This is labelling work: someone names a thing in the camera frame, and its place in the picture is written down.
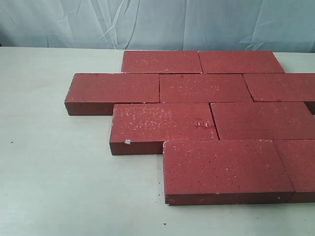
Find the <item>red brick large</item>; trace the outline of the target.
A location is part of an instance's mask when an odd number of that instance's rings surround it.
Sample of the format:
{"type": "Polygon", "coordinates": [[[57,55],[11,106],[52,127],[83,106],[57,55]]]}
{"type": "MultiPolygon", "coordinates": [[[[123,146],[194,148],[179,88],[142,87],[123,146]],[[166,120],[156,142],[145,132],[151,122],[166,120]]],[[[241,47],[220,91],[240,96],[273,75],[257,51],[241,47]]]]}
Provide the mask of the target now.
{"type": "Polygon", "coordinates": [[[159,75],[161,103],[252,102],[241,74],[159,75]]]}

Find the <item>red brick back right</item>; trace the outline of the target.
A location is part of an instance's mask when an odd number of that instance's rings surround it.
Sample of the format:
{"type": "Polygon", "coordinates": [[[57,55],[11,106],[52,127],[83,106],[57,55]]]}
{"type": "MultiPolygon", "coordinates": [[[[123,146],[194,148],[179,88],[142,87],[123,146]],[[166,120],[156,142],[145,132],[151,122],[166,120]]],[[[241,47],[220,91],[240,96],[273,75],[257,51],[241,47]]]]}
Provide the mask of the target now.
{"type": "Polygon", "coordinates": [[[285,73],[271,51],[199,52],[204,74],[285,73]]]}

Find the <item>red brick base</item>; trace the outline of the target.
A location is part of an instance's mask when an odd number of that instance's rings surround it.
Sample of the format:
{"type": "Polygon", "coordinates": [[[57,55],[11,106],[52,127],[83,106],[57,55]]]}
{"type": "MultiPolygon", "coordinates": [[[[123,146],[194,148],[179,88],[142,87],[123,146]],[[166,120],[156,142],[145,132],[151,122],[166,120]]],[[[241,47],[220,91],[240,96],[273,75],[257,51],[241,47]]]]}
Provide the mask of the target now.
{"type": "Polygon", "coordinates": [[[167,141],[163,175],[171,206],[284,203],[295,192],[271,140],[167,141]]]}
{"type": "Polygon", "coordinates": [[[313,140],[315,118],[303,102],[213,103],[221,140],[313,140]]]}

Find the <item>red brick front right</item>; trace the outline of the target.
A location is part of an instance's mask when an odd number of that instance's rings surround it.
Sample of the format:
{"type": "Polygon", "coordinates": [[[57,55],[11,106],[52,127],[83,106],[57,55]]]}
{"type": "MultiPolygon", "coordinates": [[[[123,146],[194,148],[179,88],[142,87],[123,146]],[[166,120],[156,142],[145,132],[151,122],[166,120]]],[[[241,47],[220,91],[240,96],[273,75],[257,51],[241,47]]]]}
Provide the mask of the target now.
{"type": "Polygon", "coordinates": [[[288,203],[315,201],[315,141],[274,140],[284,168],[294,188],[288,203]]]}

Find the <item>white wrinkled backdrop cloth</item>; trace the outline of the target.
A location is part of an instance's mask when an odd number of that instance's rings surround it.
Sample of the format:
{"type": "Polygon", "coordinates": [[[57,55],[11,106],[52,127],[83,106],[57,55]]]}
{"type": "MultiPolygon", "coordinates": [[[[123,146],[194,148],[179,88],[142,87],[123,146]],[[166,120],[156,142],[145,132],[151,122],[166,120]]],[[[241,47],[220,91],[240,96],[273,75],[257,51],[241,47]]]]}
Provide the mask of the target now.
{"type": "Polygon", "coordinates": [[[3,46],[315,50],[312,0],[3,0],[3,46]]]}

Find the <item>red brick front base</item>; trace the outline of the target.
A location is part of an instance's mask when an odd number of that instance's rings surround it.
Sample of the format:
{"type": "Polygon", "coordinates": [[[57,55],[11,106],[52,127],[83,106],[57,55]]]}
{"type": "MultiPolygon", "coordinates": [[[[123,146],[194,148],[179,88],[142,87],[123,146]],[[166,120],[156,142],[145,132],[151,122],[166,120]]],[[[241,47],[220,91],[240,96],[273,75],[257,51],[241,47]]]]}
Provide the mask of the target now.
{"type": "Polygon", "coordinates": [[[295,192],[271,140],[167,141],[163,175],[171,206],[284,203],[295,192]]]}

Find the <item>red brick far right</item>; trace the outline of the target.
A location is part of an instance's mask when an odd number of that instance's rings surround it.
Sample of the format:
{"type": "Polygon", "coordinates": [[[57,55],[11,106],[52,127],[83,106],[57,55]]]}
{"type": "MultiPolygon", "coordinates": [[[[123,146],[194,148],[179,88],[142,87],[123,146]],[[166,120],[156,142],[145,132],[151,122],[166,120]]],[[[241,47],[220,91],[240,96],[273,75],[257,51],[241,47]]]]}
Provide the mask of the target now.
{"type": "Polygon", "coordinates": [[[315,113],[314,73],[243,74],[255,102],[303,102],[315,113]]]}

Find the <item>red brick under back top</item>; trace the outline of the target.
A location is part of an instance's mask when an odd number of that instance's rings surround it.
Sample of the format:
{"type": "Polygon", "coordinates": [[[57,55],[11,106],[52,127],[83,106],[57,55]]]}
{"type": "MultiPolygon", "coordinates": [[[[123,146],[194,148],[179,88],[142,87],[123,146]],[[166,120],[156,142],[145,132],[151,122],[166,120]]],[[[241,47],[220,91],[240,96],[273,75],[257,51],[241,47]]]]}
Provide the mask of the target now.
{"type": "Polygon", "coordinates": [[[197,51],[124,51],[123,73],[201,74],[197,51]]]}

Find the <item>red brick middle right base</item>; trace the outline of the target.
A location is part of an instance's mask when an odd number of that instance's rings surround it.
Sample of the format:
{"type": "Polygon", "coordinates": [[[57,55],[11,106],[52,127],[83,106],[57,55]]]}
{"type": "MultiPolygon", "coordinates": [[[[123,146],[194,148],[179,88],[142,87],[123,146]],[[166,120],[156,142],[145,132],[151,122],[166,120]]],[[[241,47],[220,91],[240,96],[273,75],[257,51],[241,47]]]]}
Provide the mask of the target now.
{"type": "Polygon", "coordinates": [[[213,103],[221,140],[313,140],[315,118],[303,102],[213,103]]]}

